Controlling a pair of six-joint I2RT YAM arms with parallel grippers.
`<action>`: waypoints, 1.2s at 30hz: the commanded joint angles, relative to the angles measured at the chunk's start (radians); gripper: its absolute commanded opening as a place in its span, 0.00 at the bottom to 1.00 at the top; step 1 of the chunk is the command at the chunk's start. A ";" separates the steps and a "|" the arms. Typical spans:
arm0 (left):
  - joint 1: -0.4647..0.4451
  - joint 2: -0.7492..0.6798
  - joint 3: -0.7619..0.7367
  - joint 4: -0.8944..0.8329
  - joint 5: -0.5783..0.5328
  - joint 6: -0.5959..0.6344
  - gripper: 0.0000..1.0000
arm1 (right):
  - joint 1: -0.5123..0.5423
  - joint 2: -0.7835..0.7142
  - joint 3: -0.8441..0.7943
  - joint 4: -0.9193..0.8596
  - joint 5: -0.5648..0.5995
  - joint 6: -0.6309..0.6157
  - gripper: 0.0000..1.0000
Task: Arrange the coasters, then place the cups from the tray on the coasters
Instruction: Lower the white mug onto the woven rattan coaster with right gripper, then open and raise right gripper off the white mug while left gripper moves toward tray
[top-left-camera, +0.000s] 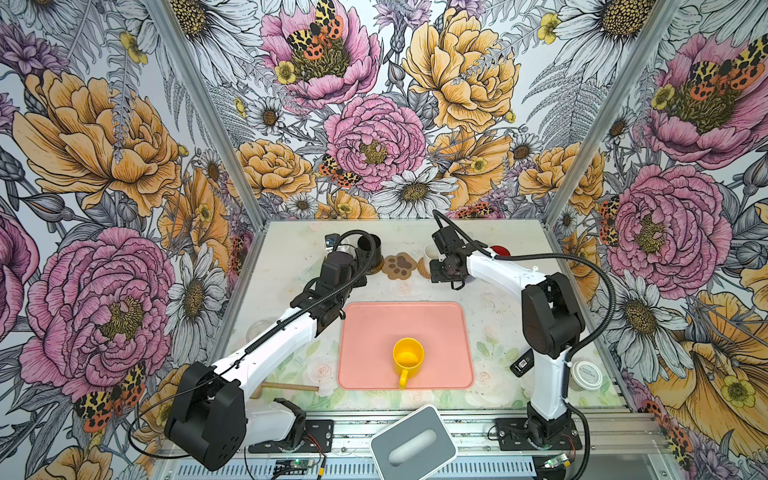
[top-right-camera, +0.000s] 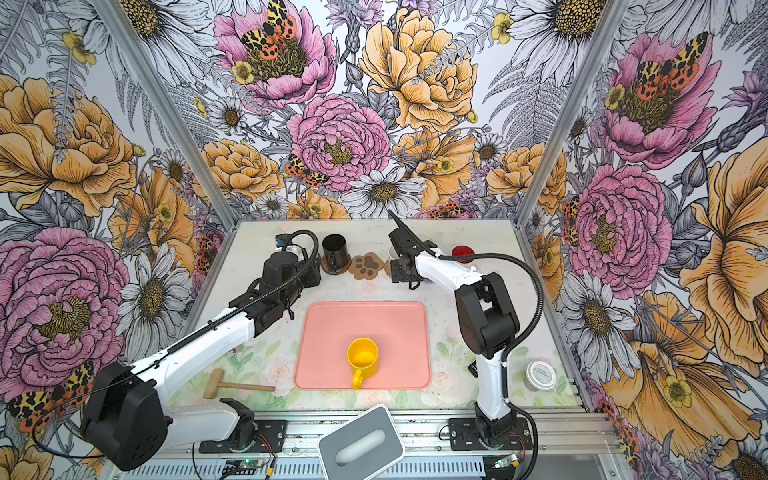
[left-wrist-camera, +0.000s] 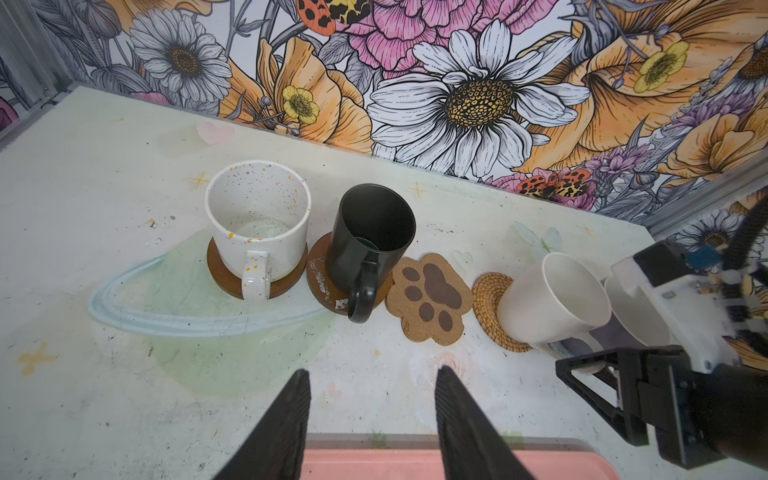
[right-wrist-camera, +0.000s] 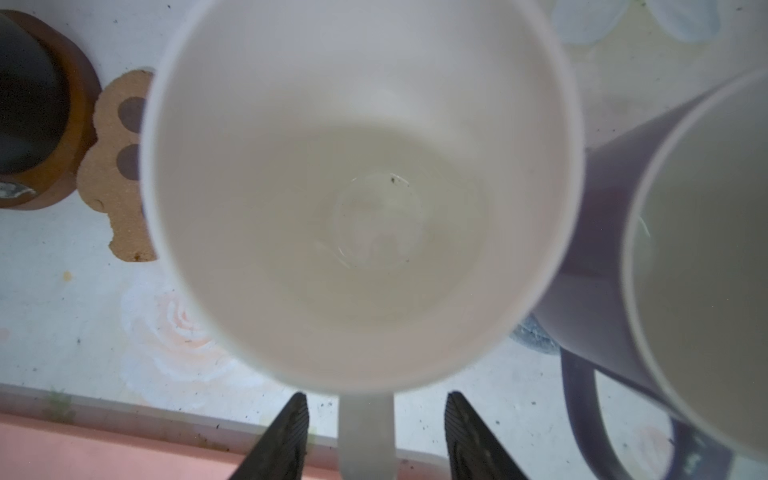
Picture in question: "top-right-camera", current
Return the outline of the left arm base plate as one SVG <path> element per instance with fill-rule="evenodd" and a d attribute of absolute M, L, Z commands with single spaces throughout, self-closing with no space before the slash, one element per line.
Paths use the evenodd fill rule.
<path fill-rule="evenodd" d="M 198 451 L 203 454 L 280 453 L 287 425 L 286 420 L 253 420 L 236 426 L 225 440 L 201 442 Z"/>

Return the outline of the red inside white mug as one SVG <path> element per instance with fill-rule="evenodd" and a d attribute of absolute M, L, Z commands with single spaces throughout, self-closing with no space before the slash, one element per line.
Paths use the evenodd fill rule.
<path fill-rule="evenodd" d="M 451 255 L 460 257 L 459 263 L 469 264 L 472 262 L 472 256 L 475 254 L 474 250 L 466 245 L 457 245 L 452 249 Z"/>

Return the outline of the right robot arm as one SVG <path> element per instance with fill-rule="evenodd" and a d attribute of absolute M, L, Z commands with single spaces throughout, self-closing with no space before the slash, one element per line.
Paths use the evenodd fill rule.
<path fill-rule="evenodd" d="M 475 425 L 482 442 L 491 446 L 516 421 L 503 393 L 502 356 L 519 332 L 520 322 L 504 280 L 497 273 L 482 274 L 444 257 L 436 244 L 422 241 L 403 224 L 389 238 L 397 255 L 391 261 L 393 282 L 406 282 L 415 290 L 428 280 L 454 295 L 462 338 L 476 355 Z"/>

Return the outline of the dark brown round wooden coaster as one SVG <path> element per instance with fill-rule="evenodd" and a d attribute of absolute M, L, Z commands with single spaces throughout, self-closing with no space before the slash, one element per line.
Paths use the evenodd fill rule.
<path fill-rule="evenodd" d="M 352 265 L 352 261 L 349 260 L 346 265 L 338 267 L 338 268 L 335 268 L 335 267 L 332 267 L 328 263 L 328 260 L 327 260 L 326 257 L 322 257 L 320 259 L 320 266 L 321 266 L 322 270 L 327 275 L 332 275 L 332 276 L 341 275 L 341 274 L 346 273 L 349 270 L 349 268 L 351 267 L 351 265 Z"/>

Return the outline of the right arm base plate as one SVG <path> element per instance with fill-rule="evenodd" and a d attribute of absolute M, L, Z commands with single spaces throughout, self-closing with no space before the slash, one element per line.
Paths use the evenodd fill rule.
<path fill-rule="evenodd" d="M 503 450 L 526 452 L 533 449 L 531 430 L 526 420 L 519 418 L 517 424 L 508 433 L 484 443 L 471 418 L 450 418 L 448 435 L 452 451 Z"/>

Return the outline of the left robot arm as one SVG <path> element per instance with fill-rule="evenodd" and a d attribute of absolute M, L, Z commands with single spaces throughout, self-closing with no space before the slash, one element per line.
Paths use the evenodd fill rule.
<path fill-rule="evenodd" d="M 272 253 L 261 277 L 220 317 L 132 365 L 115 362 L 104 367 L 86 401 L 81 436 L 122 471 L 143 465 L 160 451 L 192 443 L 249 448 L 256 424 L 244 404 L 225 398 L 172 408 L 168 402 L 225 353 L 289 314 L 303 290 L 318 286 L 320 279 L 315 255 Z"/>

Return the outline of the black mug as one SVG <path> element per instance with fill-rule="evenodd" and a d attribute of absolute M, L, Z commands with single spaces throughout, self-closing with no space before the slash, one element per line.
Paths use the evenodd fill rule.
<path fill-rule="evenodd" d="M 330 275 L 338 275 L 348 270 L 351 257 L 347 242 L 341 234 L 329 234 L 322 241 L 323 266 Z"/>

